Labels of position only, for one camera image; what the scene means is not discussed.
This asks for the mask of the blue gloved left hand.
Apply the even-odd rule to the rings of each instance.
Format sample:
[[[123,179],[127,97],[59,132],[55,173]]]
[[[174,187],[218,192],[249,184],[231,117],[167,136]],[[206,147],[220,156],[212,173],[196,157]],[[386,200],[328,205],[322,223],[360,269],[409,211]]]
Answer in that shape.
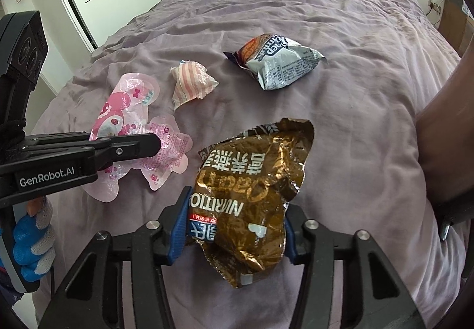
[[[26,203],[26,214],[13,229],[12,262],[23,278],[36,282],[51,270],[55,260],[55,232],[51,226],[53,208],[46,197]]]

